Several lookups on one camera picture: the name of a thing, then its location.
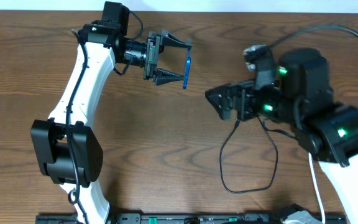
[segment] white wall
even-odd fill
[[[350,12],[358,0],[111,0],[133,11]],[[0,9],[103,10],[105,0],[0,0]]]

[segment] green light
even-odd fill
[[[343,136],[345,136],[346,134],[347,134],[347,132],[346,132],[343,128],[338,129],[338,135],[339,135],[339,137],[343,137]]]
[[[280,66],[278,68],[278,72],[279,72],[280,75],[286,75],[288,70],[286,68]]]
[[[265,106],[264,106],[264,109],[265,109],[266,111],[273,111],[273,106],[265,105]]]

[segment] white cable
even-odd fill
[[[314,173],[313,157],[311,156],[310,152],[309,152],[309,165],[310,165],[311,178],[313,179],[314,191],[316,192],[318,206],[320,207],[321,222],[323,224],[325,224],[326,223],[326,214],[324,213],[323,203],[321,202],[320,192],[319,192],[318,186],[317,186],[316,174]]]

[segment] brown wood grain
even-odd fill
[[[94,132],[104,150],[100,176],[115,207],[146,213],[235,213],[271,210],[297,203],[318,212],[307,153],[277,134],[277,176],[263,192],[233,195],[219,176],[221,144],[234,122],[221,121],[204,91],[252,76],[242,50],[271,43],[300,27],[342,24],[358,30],[357,14],[267,14],[139,12],[150,30],[173,32],[193,41],[187,90],[181,83],[154,86],[142,69],[108,78]],[[101,12],[0,11],[0,223],[33,223],[40,213],[72,213],[57,185],[39,172],[30,127],[46,119],[60,99],[76,57],[70,29]],[[128,36],[139,31],[131,18]],[[329,60],[336,99],[358,106],[358,41],[338,31],[308,34],[275,49],[315,47]],[[183,70],[184,51],[166,49],[159,66]],[[256,121],[242,123],[224,153],[224,175],[235,190],[268,184],[273,147]],[[324,207],[342,212],[328,179],[317,168]]]

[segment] wooden surface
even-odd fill
[[[187,90],[182,83],[154,86],[131,67],[112,73],[98,105],[94,132],[104,150],[103,192],[115,207],[145,213],[235,213],[297,203],[318,212],[307,153],[272,134],[279,150],[271,189],[226,192],[219,177],[221,144],[233,121],[221,121],[204,91],[252,77],[242,51],[311,24],[342,24],[358,30],[358,15],[139,12],[150,30],[167,29],[193,41]],[[46,119],[60,99],[76,57],[70,29],[101,12],[0,11],[0,223],[33,223],[40,213],[72,213],[63,190],[39,172],[30,138],[34,119]],[[129,35],[139,31],[131,18]],[[275,49],[316,47],[329,60],[337,100],[358,106],[358,40],[338,31],[317,32]],[[183,70],[185,52],[166,49],[159,66]],[[257,121],[241,123],[224,154],[224,175],[234,190],[262,187],[275,154]],[[324,207],[342,212],[328,179],[317,168]]]

